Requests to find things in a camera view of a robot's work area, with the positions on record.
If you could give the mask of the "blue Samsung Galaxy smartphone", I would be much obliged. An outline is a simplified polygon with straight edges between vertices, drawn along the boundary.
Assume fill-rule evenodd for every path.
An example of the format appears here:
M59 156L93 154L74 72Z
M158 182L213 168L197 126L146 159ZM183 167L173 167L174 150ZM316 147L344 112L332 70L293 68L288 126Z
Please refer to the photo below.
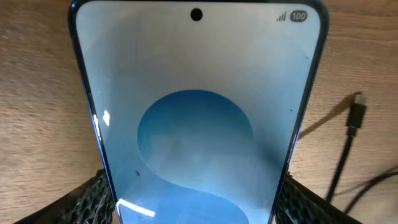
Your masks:
M120 223L270 223L328 32L321 1L73 1Z

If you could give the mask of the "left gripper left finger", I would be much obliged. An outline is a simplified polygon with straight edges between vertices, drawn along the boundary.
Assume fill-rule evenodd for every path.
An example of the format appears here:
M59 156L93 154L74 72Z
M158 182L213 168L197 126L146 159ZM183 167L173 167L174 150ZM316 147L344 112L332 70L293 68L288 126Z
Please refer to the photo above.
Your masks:
M115 210L105 170L16 224L111 224Z

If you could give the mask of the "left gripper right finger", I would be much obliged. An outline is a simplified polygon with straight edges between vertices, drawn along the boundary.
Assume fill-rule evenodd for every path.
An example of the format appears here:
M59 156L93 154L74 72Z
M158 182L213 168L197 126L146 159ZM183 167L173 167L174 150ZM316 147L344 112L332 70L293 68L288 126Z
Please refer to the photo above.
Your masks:
M296 181L284 181L275 211L276 224L361 224Z

